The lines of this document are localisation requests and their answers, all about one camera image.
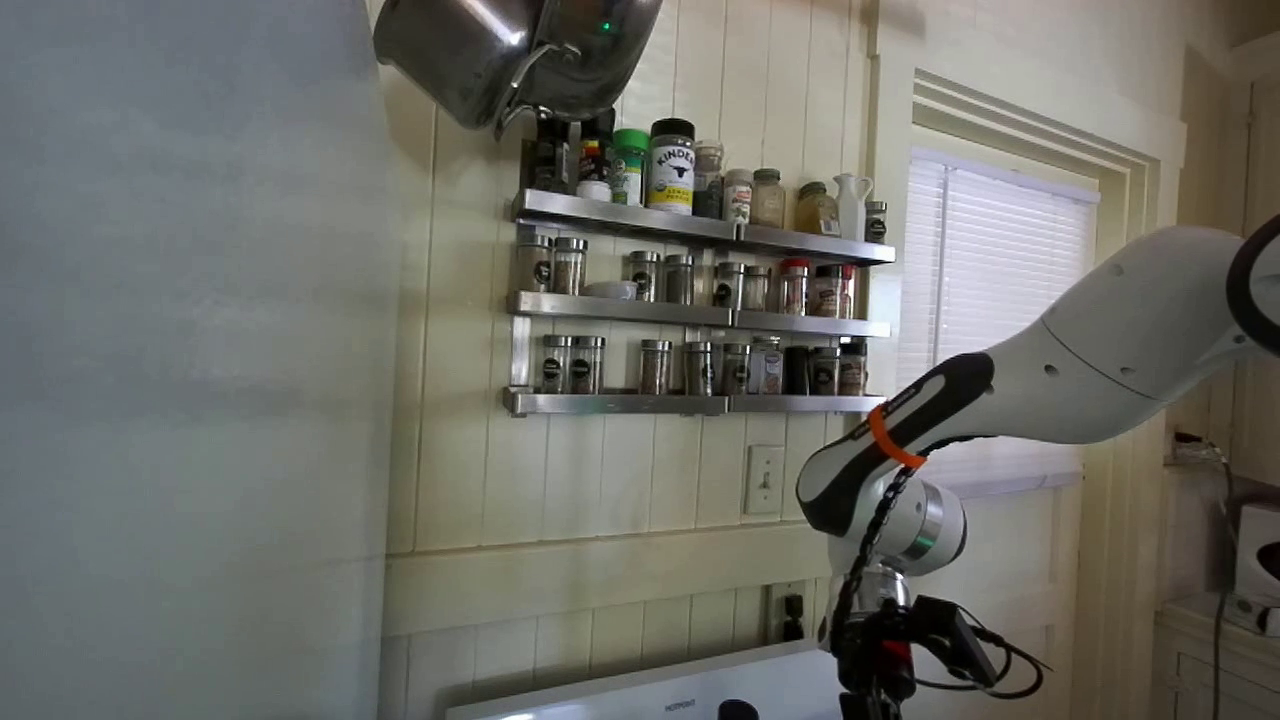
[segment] window blind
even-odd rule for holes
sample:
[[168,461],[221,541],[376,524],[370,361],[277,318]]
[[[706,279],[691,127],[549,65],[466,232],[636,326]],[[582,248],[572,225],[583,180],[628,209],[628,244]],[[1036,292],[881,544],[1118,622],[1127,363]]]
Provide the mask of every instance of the window blind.
[[[1093,264],[1096,191],[917,156],[904,221],[901,376],[1029,326]],[[976,440],[937,452],[922,475],[943,483],[1036,483],[1079,475],[1079,448]]]

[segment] stainless steel pot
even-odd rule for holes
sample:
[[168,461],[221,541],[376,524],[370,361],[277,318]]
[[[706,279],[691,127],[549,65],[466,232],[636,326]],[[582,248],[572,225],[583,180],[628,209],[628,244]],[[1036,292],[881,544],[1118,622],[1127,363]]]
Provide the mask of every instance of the stainless steel pot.
[[389,0],[376,55],[467,123],[592,115],[633,78],[662,0]]

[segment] white wall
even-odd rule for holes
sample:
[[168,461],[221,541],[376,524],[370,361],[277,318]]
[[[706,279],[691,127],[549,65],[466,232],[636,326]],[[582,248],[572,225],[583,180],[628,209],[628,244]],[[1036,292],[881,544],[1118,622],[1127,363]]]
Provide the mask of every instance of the white wall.
[[[917,31],[923,55],[979,92],[1138,147],[1170,147],[1170,127],[1182,127],[1189,7],[929,2],[908,17],[917,29],[901,31]],[[878,12],[859,0],[667,0],[620,115],[649,123],[683,111],[729,142],[729,165],[780,165],[783,180],[871,170],[871,29]],[[491,142],[460,130],[397,75],[389,102],[397,139],[419,169],[429,221],[406,264],[386,717],[432,717],[441,699],[752,644],[767,581],[801,581],[819,609],[819,541],[810,541],[796,509],[767,524],[739,521],[739,475],[747,445],[783,445],[796,468],[841,421],[505,417],[497,391],[507,378],[517,136]],[[1177,180],[1162,191],[1154,204],[1174,216]],[[1118,479],[1131,492],[1093,524],[1102,537],[1079,541],[1086,489]],[[929,589],[971,605],[1057,664],[1042,699],[1001,713],[1073,717],[1078,549],[1093,553],[1093,584],[1127,584],[1110,577],[1110,553],[1119,544],[1126,567],[1156,567],[1162,479],[1154,422],[1103,445],[1086,489],[971,505],[976,549]],[[1126,629],[1150,622],[1154,605],[1146,584],[1096,605],[1118,609],[1103,632],[1119,629],[1093,644],[1093,678],[1079,687],[1102,717],[1146,708],[1146,687],[1110,671],[1146,671],[1150,634]],[[922,699],[917,713],[998,708]]]
[[406,185],[356,2],[5,2],[0,717],[373,717]]

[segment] beadboard wall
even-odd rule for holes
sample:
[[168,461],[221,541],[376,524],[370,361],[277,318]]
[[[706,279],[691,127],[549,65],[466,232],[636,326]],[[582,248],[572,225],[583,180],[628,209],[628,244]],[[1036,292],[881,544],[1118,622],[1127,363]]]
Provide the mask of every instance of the beadboard wall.
[[[620,99],[620,123],[690,115],[699,136],[726,139],[729,165],[778,165],[790,185],[841,169],[871,170],[871,49],[886,7],[667,0]],[[1089,99],[1118,97],[1162,119],[1182,115],[1185,0],[929,2],[929,24],[913,31],[929,52],[976,67],[992,92],[1036,92],[1069,108],[1073,92],[1059,78],[1073,78],[1073,87],[1093,82]],[[1023,65],[976,61],[992,49]],[[526,127],[497,142],[490,130],[455,127],[397,71],[386,71],[386,87],[397,142],[415,165],[419,239],[406,248],[381,717],[419,720],[447,699],[759,644],[764,584],[796,584],[815,620],[829,599],[826,541],[794,505],[778,521],[739,515],[745,454],[747,445],[780,445],[796,475],[845,421],[512,421],[501,386],[512,351],[507,204]],[[1110,119],[1103,102],[1073,111]],[[624,239],[592,244],[592,273],[609,273],[620,250]],[[604,333],[609,373],[624,378],[628,338],[662,326]],[[1126,509],[1146,505],[1150,483],[1163,475],[1162,430],[1131,430],[1102,448],[1089,468],[1138,489]],[[1086,489],[971,501],[969,554],[922,584],[1042,653],[1057,668],[1049,687],[998,708],[922,694],[913,717],[1073,717],[1079,505]],[[1131,537],[1154,553],[1162,509],[1139,511],[1139,529],[1126,537],[1096,537],[1089,553],[1110,554]]]

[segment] spice rack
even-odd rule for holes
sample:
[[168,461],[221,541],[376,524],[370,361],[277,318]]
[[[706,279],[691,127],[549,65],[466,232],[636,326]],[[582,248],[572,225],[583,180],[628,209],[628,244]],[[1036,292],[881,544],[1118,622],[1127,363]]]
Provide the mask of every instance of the spice rack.
[[[886,244],[805,234],[805,232],[783,232],[783,226],[729,225],[729,221],[678,216],[678,212],[652,212],[652,209],[628,209],[628,204],[598,204],[598,199],[542,191],[542,189],[519,191],[517,225],[609,232],[609,234],[679,244],[679,248],[699,248],[699,250],[759,250],[759,254],[845,259],[845,264],[891,264],[897,259],[897,250]],[[878,318],[517,292],[517,301],[512,301],[512,386],[505,386],[505,408],[512,417],[871,411],[886,401],[878,391],[868,391],[868,396],[640,396],[640,391],[549,396],[549,391],[533,391],[533,385],[530,385],[533,318],[624,318],[624,324],[683,324],[683,326],[729,326],[729,333],[772,333],[772,337],[868,337],[868,338],[888,337],[888,324],[878,324]]]

